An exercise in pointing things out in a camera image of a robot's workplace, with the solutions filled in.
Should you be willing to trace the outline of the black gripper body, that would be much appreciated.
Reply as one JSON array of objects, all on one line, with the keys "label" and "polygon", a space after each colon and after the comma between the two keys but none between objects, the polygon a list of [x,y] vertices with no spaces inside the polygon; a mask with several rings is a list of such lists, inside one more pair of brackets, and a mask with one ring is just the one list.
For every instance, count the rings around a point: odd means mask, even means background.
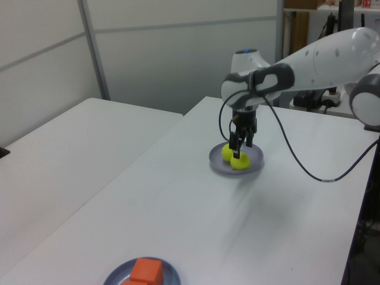
[{"label": "black gripper body", "polygon": [[257,132],[256,110],[237,111],[232,113],[232,122],[236,127],[236,132]]}]

